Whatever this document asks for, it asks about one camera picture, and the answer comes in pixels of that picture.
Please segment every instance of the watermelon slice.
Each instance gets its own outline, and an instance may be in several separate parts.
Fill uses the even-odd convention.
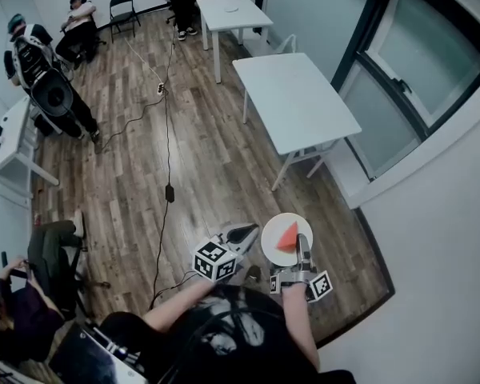
[[[295,249],[297,249],[297,232],[297,223],[294,222],[294,224],[286,229],[285,233],[282,234],[277,248],[286,253],[294,252]]]

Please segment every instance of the power adapter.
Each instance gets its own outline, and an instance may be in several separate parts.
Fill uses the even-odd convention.
[[[168,203],[174,202],[174,188],[170,183],[166,186],[166,201],[168,201]]]

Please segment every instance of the white desk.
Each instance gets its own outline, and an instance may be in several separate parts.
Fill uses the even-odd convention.
[[[339,139],[361,132],[343,100],[307,55],[246,58],[233,65],[246,88],[244,124],[250,96],[275,149],[280,155],[288,154],[272,190],[290,164],[320,156],[310,177]]]
[[[33,171],[54,186],[58,186],[59,181],[33,161],[35,135],[27,127],[29,112],[30,99],[24,97],[4,114],[0,122],[3,129],[0,145],[0,183],[21,196],[32,198],[28,188],[30,180],[20,186],[4,174],[8,167],[20,163],[27,168],[27,178],[30,178],[30,172]]]
[[[221,63],[218,50],[219,31],[238,29],[238,44],[243,44],[245,28],[262,28],[260,55],[265,52],[269,26],[272,21],[251,0],[198,0],[201,10],[202,46],[208,50],[208,33],[210,29],[214,43],[215,81],[221,81]]]

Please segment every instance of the baseball cap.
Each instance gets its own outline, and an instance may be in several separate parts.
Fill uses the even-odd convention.
[[[25,22],[25,18],[21,14],[16,14],[13,16],[9,21],[9,24],[7,24],[7,31],[9,34],[12,34],[14,29],[23,22]]]

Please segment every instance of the wooden floor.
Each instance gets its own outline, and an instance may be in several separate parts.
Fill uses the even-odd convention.
[[[146,104],[160,99],[158,79],[130,51],[125,38],[165,80],[173,37],[165,24],[167,15],[142,16],[135,39],[124,33],[111,44],[104,31],[102,38],[109,44],[76,73],[74,86],[98,120],[102,143],[127,120],[139,117]],[[176,202],[167,215],[157,290],[179,282],[190,268],[195,245],[225,223],[264,226],[276,214],[295,212],[311,224],[314,259],[320,270],[329,271],[334,286],[332,294],[310,306],[320,342],[369,311],[389,287],[356,215],[325,167],[306,179],[312,162],[293,165],[279,190],[270,191],[282,158],[255,111],[242,124],[243,88],[231,65],[247,54],[231,36],[221,35],[221,85],[214,82],[212,56],[211,50],[203,51],[200,35],[176,40],[167,86]],[[112,285],[108,291],[88,293],[98,319],[117,310],[144,314],[152,296],[165,209],[163,102],[148,108],[140,122],[129,124],[103,154],[95,153],[88,138],[79,142],[63,135],[43,142],[38,162],[61,181],[59,188],[34,181],[34,211],[42,221],[70,218],[76,208],[85,213],[90,251],[83,255],[83,265],[90,279]],[[250,264],[260,265],[259,288],[268,291],[268,264],[259,240],[247,256],[245,266]],[[37,378],[55,380],[48,369],[30,366]]]

